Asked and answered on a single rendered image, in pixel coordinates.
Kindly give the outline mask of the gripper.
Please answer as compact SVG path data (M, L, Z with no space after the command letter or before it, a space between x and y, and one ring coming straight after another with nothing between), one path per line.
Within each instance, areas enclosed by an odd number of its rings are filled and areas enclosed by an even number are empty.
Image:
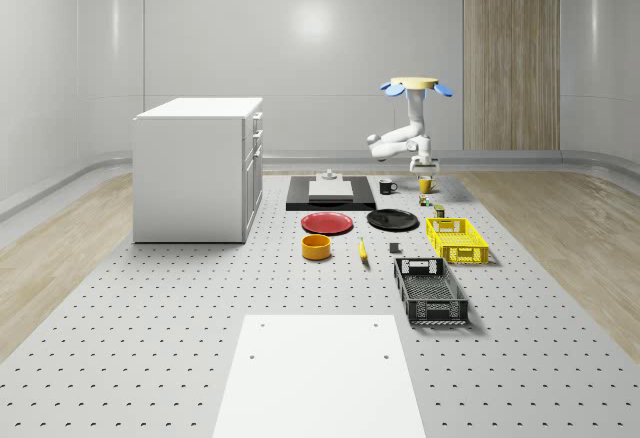
M411 158L410 172L414 173L418 178L430 179L437 174L440 170L437 159L426 159L419 155L415 155Z

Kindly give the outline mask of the black plate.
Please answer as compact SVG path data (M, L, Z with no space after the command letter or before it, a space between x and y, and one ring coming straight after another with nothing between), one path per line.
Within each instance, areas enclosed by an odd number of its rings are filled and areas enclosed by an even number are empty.
M380 230L391 232L411 231L419 226L418 218L399 209L379 209L367 215L368 223Z

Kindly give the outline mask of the drone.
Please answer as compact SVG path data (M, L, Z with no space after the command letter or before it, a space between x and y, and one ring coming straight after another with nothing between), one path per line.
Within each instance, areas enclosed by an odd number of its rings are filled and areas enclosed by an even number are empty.
M445 97L452 97L453 92L436 78L429 77L396 77L380 86L387 96L398 96L410 90L433 89Z

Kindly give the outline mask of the yellow basket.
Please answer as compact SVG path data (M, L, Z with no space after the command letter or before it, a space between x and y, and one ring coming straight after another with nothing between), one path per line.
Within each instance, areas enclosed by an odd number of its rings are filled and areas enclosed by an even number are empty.
M428 218L426 234L449 263L487 263L488 244L466 218Z

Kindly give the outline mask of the red plate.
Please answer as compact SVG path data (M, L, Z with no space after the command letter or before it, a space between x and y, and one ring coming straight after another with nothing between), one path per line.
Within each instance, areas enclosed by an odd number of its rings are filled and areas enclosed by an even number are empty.
M316 212L304 216L301 226L309 233L322 235L338 235L353 228L352 219L337 212Z

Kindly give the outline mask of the yellow bowl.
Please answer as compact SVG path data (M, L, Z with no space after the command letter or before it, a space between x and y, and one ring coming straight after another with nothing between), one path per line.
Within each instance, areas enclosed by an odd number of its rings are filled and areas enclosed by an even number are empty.
M302 239L302 256L308 260L320 261L331 255L331 239L326 235L311 234Z

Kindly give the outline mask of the dark grey basket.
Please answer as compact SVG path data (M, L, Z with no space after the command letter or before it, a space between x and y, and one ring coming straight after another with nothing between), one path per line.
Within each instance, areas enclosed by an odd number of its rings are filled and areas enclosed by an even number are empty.
M465 323L468 297L442 258L396 258L394 274L411 322Z

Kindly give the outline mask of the white cabinet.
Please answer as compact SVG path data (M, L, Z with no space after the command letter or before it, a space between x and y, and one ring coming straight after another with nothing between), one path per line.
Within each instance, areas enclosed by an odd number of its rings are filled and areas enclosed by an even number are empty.
M134 241L247 240L262 198L262 104L176 98L134 119Z

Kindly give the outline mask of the white board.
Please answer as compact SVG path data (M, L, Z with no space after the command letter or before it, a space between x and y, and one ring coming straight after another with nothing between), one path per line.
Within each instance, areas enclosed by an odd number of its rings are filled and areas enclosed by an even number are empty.
M391 315L248 315L213 438L425 438Z

